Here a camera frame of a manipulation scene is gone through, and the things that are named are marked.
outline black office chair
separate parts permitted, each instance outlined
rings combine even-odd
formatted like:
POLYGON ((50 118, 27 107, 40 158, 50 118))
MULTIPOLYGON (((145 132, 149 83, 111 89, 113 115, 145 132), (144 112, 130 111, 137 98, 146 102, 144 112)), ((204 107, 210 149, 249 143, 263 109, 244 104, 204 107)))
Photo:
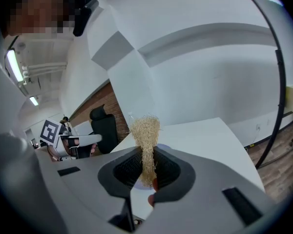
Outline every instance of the black office chair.
POLYGON ((102 140, 98 142, 101 153, 110 153, 118 144, 116 121, 112 114, 106 114, 103 106, 97 107, 90 112, 92 119, 91 127, 94 134, 102 135, 102 140))

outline robotic arm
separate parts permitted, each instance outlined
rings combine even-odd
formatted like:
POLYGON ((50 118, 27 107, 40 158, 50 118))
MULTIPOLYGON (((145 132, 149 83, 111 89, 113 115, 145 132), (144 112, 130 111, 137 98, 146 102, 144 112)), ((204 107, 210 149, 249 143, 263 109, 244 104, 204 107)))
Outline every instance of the robotic arm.
POLYGON ((102 140, 101 135, 86 135, 86 136, 73 136, 71 132, 67 130, 61 123, 46 119, 40 134, 40 139, 54 147, 54 150, 61 160, 79 159, 83 157, 80 152, 89 152, 90 148, 87 147, 102 140), (72 151, 67 153, 63 141, 67 139, 68 147, 72 151))

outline wooden floor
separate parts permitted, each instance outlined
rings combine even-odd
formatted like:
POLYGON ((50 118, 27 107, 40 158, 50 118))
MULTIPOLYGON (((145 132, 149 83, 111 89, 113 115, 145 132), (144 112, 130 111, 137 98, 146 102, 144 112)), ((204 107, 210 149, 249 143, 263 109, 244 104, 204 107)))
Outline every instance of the wooden floor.
MULTIPOLYGON (((280 132, 265 162, 270 161, 291 148, 293 124, 280 132)), ((255 164, 267 146, 268 140, 249 148, 248 153, 255 164)), ((274 163, 258 170, 266 193, 275 202, 280 202, 293 192, 293 151, 274 163)))

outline white table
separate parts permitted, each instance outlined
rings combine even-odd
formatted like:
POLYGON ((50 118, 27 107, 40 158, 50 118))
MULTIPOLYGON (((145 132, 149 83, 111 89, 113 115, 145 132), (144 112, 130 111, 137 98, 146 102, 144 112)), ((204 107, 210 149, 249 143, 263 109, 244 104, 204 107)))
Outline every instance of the white table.
MULTIPOLYGON (((161 127, 159 144, 165 144, 189 154, 219 161, 265 191, 252 160, 230 128, 220 118, 161 127)), ((129 134, 112 152, 135 146, 129 134)), ((133 214, 146 219, 152 212, 147 197, 154 190, 132 188, 131 206, 133 214)))

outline dried grass bundle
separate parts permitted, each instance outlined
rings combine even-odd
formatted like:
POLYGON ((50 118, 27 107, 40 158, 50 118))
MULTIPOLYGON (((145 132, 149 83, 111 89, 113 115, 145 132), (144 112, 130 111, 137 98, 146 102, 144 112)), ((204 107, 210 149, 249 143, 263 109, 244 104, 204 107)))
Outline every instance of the dried grass bundle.
POLYGON ((156 178, 153 147, 157 144, 160 130, 160 121, 156 116, 143 116, 135 119, 130 125, 130 131, 136 141, 136 145, 142 149, 142 174, 140 179, 144 186, 152 187, 156 178))

